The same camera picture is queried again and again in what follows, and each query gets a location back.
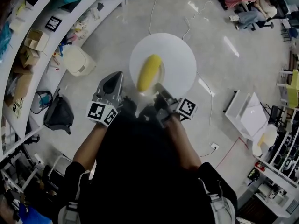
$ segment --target floor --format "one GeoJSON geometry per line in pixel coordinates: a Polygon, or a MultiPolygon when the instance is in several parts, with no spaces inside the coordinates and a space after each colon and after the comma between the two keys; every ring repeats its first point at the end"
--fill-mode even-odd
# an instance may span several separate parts
{"type": "MultiPolygon", "coordinates": [[[[118,7],[86,41],[82,48],[96,61],[97,67],[86,77],[65,74],[60,84],[61,93],[69,99],[75,120],[71,135],[46,128],[41,131],[41,141],[32,144],[32,148],[38,150],[46,161],[51,159],[49,151],[53,154],[62,152],[73,158],[94,125],[85,118],[85,110],[101,79],[121,70],[125,76],[124,91],[127,94],[132,92],[134,85],[129,75],[129,59],[135,45],[149,35],[154,1],[129,0],[126,16],[122,7],[118,7]]],[[[158,0],[153,13],[152,33],[170,33],[181,38],[188,30],[184,18],[193,17],[197,8],[200,11],[207,1],[158,0]]],[[[256,92],[263,103],[279,104],[280,93],[275,84],[279,79],[278,71],[288,64],[289,43],[283,42],[278,21],[274,22],[274,29],[237,31],[228,21],[233,11],[224,11],[217,0],[211,2],[191,20],[191,31],[185,37],[195,54],[198,72],[214,94],[210,130],[211,97],[198,82],[198,76],[186,97],[195,100],[199,109],[193,120],[183,124],[199,156],[212,152],[208,144],[210,133],[210,141],[220,148],[203,157],[202,161],[217,167],[239,196],[246,189],[243,180],[255,159],[238,138],[238,131],[224,116],[223,109],[235,90],[256,92]]]]}

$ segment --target red wire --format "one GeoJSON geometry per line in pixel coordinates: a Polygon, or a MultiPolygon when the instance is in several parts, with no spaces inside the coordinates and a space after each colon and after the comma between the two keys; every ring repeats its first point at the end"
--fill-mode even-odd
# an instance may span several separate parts
{"type": "Polygon", "coordinates": [[[229,152],[232,150],[232,148],[235,146],[236,142],[238,140],[241,140],[243,142],[243,144],[246,146],[246,148],[248,149],[247,144],[240,138],[238,137],[237,140],[234,142],[234,144],[232,145],[232,147],[230,148],[230,150],[227,152],[227,154],[223,157],[223,159],[220,161],[220,163],[217,165],[217,167],[215,169],[217,169],[219,167],[219,165],[223,162],[223,160],[226,158],[226,156],[229,154],[229,152]]]}

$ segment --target black bag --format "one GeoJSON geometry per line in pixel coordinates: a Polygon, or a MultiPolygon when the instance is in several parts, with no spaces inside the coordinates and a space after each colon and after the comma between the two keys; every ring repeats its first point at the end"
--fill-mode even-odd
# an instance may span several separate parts
{"type": "Polygon", "coordinates": [[[71,134],[70,127],[74,121],[74,115],[68,103],[59,96],[59,90],[56,98],[47,110],[43,123],[51,130],[62,129],[71,134]]]}

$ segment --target yellow chair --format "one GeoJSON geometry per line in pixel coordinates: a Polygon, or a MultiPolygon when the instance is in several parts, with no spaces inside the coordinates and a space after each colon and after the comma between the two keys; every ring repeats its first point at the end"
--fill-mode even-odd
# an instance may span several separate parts
{"type": "Polygon", "coordinates": [[[288,96],[288,106],[290,108],[296,108],[298,106],[298,91],[299,91],[299,73],[298,70],[293,71],[283,71],[281,70],[280,73],[292,75],[291,84],[276,84],[277,86],[285,87],[286,93],[288,96]]]}

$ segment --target black shirt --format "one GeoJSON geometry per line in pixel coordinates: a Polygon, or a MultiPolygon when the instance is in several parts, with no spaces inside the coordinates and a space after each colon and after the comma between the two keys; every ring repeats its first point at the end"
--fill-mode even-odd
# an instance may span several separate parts
{"type": "MultiPolygon", "coordinates": [[[[60,205],[74,200],[79,163],[66,170],[59,190],[60,205]]],[[[117,220],[178,220],[214,223],[207,189],[219,193],[236,205],[233,190],[208,163],[197,172],[183,169],[165,131],[156,125],[117,117],[108,128],[99,148],[91,183],[81,179],[79,215],[82,224],[117,220]]]]}

